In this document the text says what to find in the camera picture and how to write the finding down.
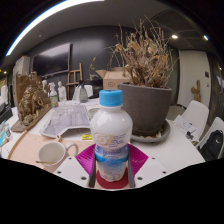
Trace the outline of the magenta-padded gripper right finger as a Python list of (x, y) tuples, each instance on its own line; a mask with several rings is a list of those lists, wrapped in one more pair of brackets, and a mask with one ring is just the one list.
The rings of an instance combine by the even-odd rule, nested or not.
[(129, 144), (128, 181), (131, 188), (140, 188), (167, 175), (167, 169), (155, 157), (149, 157)]

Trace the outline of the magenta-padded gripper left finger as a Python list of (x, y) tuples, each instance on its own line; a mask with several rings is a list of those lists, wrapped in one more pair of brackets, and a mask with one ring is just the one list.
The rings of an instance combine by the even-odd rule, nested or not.
[(93, 188), (96, 181), (95, 145), (77, 156), (67, 157), (54, 172), (55, 175), (84, 188)]

